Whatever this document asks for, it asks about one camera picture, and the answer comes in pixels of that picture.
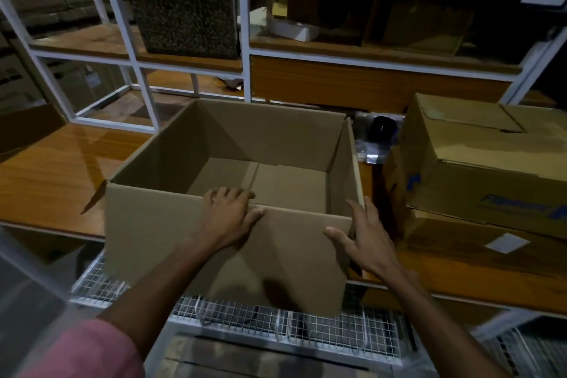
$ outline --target forearm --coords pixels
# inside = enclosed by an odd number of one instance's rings
[[[385,280],[418,332],[440,376],[509,377],[410,272],[395,269]]]
[[[188,238],[98,318],[128,335],[145,359],[175,303],[213,253],[202,237]]]

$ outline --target person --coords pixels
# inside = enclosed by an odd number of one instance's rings
[[[143,361],[191,280],[217,251],[245,241],[252,226],[265,215],[262,208],[247,212],[248,201],[254,197],[250,191],[234,188],[205,194],[195,234],[96,319],[64,333],[20,378],[144,377]],[[366,209],[347,202],[353,212],[356,239],[334,227],[326,228],[325,234],[396,296],[439,375],[510,376],[436,304],[417,274],[401,265],[370,198],[365,198]]]

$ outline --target black round object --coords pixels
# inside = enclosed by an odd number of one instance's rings
[[[368,131],[368,141],[377,143],[391,141],[396,130],[397,124],[394,120],[387,116],[377,116]]]
[[[329,29],[342,26],[349,16],[347,0],[320,0],[317,6],[319,19]]]

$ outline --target person's left hand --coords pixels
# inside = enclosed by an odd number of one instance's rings
[[[241,188],[221,187],[203,196],[203,212],[198,235],[215,251],[233,245],[245,237],[266,210],[247,213],[248,201],[256,195]]]

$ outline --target speckled foam board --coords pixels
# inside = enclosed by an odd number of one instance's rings
[[[129,0],[149,53],[237,59],[235,0]]]

